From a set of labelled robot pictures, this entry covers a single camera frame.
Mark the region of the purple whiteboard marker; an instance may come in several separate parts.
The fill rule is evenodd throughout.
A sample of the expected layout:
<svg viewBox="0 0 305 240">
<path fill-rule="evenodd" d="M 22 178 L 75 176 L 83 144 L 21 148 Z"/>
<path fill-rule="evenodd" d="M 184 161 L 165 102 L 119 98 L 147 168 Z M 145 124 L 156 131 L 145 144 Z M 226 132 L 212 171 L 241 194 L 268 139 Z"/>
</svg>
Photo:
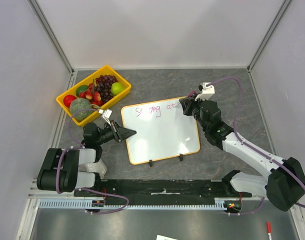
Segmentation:
<svg viewBox="0 0 305 240">
<path fill-rule="evenodd" d="M 189 93 L 186 97 L 187 98 L 190 98 L 191 96 L 193 96 L 194 94 L 196 93 L 196 91 L 192 91 L 191 93 Z M 180 105 L 181 103 L 180 103 L 180 101 L 178 100 L 178 102 L 176 102 L 174 105 L 173 105 L 173 107 L 176 107 L 176 106 L 178 106 L 178 105 Z"/>
</svg>

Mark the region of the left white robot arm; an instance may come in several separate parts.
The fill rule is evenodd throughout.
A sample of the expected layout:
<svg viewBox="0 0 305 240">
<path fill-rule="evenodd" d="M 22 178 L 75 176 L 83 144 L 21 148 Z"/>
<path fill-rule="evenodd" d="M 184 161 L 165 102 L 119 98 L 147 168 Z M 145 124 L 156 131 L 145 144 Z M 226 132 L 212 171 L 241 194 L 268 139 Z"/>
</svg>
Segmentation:
<svg viewBox="0 0 305 240">
<path fill-rule="evenodd" d="M 83 127 L 83 146 L 48 149 L 37 176 L 37 188 L 42 191 L 56 191 L 59 194 L 84 188 L 92 197 L 100 195 L 103 188 L 97 180 L 101 178 L 101 174 L 79 171 L 79 166 L 103 164 L 103 144 L 110 141 L 119 143 L 136 133 L 114 120 L 110 124 L 106 123 L 104 128 L 99 128 L 93 122 L 87 123 Z"/>
</svg>

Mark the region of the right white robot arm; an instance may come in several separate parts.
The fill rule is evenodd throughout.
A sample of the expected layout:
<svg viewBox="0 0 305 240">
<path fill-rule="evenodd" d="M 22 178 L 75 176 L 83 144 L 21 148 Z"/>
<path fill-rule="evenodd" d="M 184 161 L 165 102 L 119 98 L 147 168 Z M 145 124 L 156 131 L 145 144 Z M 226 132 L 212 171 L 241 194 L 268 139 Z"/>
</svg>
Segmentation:
<svg viewBox="0 0 305 240">
<path fill-rule="evenodd" d="M 230 172 L 228 180 L 221 184 L 225 196 L 249 193 L 267 198 L 283 212 L 294 205 L 305 208 L 299 203 L 305 195 L 305 174 L 297 159 L 273 155 L 241 137 L 236 127 L 230 127 L 222 120 L 221 110 L 215 101 L 199 99 L 193 94 L 181 98 L 179 104 L 185 116 L 196 120 L 211 145 L 238 157 L 259 173 Z"/>
</svg>

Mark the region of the yellow-framed whiteboard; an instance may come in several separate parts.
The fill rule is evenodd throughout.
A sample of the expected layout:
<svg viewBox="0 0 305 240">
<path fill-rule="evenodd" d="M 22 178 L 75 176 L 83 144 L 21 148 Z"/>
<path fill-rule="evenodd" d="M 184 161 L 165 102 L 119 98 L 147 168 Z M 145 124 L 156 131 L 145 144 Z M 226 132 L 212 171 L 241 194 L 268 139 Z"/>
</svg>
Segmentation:
<svg viewBox="0 0 305 240">
<path fill-rule="evenodd" d="M 180 97 L 134 105 L 121 109 L 125 128 L 136 131 L 126 140 L 133 165 L 195 154 L 201 149 L 198 125 L 183 114 Z"/>
</svg>

